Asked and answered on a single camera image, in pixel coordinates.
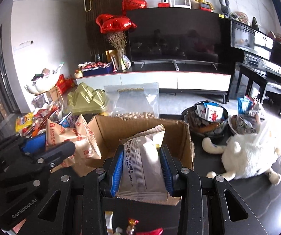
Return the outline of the silver white snack packet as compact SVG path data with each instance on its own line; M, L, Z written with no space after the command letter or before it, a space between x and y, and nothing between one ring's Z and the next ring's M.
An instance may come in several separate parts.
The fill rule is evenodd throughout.
M163 125L122 139L123 171L117 198L159 205L177 205L181 198L167 192L158 148L163 143Z

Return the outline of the yellow snack packet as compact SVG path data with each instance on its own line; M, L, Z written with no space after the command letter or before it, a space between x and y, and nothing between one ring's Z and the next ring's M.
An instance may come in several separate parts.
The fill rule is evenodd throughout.
M15 122L15 131L19 132L20 130L31 126L33 124L33 117L34 114L30 112L22 117L17 118Z

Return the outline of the brown cardboard box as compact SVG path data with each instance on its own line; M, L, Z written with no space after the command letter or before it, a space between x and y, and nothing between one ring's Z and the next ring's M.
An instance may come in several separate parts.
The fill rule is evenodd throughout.
M127 147L128 144L131 144L132 150L145 151L141 158L147 158L151 164L158 162L157 149L165 144L172 157L193 170L195 147L191 141L189 126L183 121L156 118L124 120L101 115L85 115L84 118L95 136L102 157L75 157L72 168L80 177L101 167L107 158L115 155L119 145Z

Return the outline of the orange printed paper bag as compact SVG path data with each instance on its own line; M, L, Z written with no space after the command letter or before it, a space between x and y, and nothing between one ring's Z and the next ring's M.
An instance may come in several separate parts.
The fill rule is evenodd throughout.
M46 150L51 150L65 141L71 141L75 144L75 152L64 159L57 167L52 168L52 172L70 167L80 161L102 158L95 135L83 115L79 115L74 128L63 127L47 119Z

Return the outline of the blue printed snack cup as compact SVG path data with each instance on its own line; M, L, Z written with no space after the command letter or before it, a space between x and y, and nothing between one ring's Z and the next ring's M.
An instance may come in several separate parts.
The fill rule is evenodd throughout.
M59 125L62 125L64 128L75 128L75 123L78 119L77 115L74 115L72 112L66 112L63 108L60 108L54 111L49 119Z

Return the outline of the black glass snack bowl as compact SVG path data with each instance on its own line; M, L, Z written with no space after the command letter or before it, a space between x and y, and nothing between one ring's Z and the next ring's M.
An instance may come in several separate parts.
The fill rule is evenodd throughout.
M200 137L220 138L227 128L228 111L218 103L199 101L181 114L191 133Z

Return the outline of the green gold mountain box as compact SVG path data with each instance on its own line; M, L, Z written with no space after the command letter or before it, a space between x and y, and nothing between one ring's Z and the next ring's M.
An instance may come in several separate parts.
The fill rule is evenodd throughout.
M68 110L74 115L100 114L107 110L108 99L101 89L93 89L84 82L67 95Z

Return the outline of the open cardboard box with bag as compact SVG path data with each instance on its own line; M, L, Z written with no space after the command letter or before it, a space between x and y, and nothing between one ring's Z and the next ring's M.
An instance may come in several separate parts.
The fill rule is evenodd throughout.
M46 92L46 96L51 101L57 101L65 92L73 88L76 85L76 81L71 76L65 78L64 74L60 74L56 85Z

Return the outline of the clear zip bag of nuts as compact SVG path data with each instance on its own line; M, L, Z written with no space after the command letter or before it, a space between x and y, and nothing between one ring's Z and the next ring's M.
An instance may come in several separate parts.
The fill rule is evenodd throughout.
M158 118L160 91L158 83L107 85L107 112L122 119Z

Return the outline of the white shell snack bowl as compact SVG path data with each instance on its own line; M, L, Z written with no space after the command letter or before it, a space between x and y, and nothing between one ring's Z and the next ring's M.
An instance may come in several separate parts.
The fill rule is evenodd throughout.
M49 70L43 69L41 74L35 74L31 82L24 88L34 95L40 95L51 90L56 84L60 76L60 69Z

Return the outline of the white plush sheep toy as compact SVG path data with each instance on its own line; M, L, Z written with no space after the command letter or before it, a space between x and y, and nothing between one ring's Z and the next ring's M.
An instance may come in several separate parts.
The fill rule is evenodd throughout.
M281 181L281 174L272 165L280 156L280 150L271 130L261 126L257 134L235 134L226 145L215 145L210 138L204 138L202 148L209 154L221 154L227 181L245 179L266 174L273 185Z

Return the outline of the small glass bowl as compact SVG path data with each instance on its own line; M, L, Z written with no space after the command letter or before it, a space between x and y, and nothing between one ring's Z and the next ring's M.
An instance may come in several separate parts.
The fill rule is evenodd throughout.
M233 135L257 134L261 125L261 119L258 115L252 117L244 114L237 114L230 116L227 122Z

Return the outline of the white tv cabinet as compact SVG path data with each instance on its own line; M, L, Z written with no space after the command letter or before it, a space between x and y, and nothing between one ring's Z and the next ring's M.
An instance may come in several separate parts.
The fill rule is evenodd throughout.
M162 92L192 92L224 96L227 101L231 76L204 72L127 72L87 76L76 80L94 89L107 85L130 85L157 83Z

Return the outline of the blue tray of candies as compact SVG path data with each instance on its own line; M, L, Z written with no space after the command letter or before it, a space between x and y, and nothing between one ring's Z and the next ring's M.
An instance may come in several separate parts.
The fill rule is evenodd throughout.
M113 64L102 62L86 62L78 65L78 69L82 72L83 77L111 74L113 72Z

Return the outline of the blue snack packet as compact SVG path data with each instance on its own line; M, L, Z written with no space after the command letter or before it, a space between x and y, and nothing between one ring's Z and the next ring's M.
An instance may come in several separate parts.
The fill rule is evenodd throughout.
M243 98L238 98L237 110L238 114L248 114L252 107L253 102L246 96Z

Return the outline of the dried flowers in vase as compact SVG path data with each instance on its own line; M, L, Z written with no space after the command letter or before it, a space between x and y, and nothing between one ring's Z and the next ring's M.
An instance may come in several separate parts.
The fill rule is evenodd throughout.
M125 54L126 47L126 33L123 31L108 33L106 35L107 41L110 43L112 47L117 51L118 57L118 67L120 71L124 71L126 69L123 56Z

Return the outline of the large black television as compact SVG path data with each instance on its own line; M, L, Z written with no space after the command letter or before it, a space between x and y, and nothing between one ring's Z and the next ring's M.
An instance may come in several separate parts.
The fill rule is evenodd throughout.
M176 62L180 69L231 74L223 45L224 19L217 13L184 8L132 10L128 56L134 64Z

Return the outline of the black piano bench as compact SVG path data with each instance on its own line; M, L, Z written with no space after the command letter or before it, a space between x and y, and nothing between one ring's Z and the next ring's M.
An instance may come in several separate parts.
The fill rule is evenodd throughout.
M257 95L257 99L260 101L260 103L263 103L263 101L265 100L267 92L281 95L281 84L272 81L258 82L258 81L249 80L245 92L246 96L251 95L254 83L256 83L259 86L259 93Z

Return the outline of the red heart balloon lower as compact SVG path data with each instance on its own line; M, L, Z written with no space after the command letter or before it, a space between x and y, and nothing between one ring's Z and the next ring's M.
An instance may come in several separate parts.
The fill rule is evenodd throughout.
M124 15L100 14L95 22L103 34L123 32L129 29L134 30L137 27L135 23Z

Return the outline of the red heart balloon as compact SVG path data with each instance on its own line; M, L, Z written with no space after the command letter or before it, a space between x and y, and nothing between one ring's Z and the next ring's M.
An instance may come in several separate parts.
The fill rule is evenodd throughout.
M103 34L123 32L129 29L134 30L137 27L135 23L124 15L100 14L95 22Z
M147 2L145 0L122 0L123 15L126 15L127 11L145 8L147 8Z

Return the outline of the black upright piano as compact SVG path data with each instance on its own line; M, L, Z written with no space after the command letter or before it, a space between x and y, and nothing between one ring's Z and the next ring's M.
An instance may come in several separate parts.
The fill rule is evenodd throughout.
M235 57L233 95L245 94L249 80L281 84L281 43L238 21L233 20L228 26ZM266 98L274 94L267 92Z

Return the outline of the red heart balloon upper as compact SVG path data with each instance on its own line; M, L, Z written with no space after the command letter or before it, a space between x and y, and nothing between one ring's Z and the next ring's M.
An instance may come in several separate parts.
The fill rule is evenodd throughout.
M123 15L126 15L127 11L145 8L147 8L147 2L145 0L122 0Z

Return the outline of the grey bunny plush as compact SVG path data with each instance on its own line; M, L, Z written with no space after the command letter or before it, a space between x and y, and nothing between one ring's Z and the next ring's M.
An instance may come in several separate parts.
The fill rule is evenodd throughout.
M230 9L230 2L229 0L219 0L219 3L221 5L221 11L224 14L226 18L230 17L231 9Z

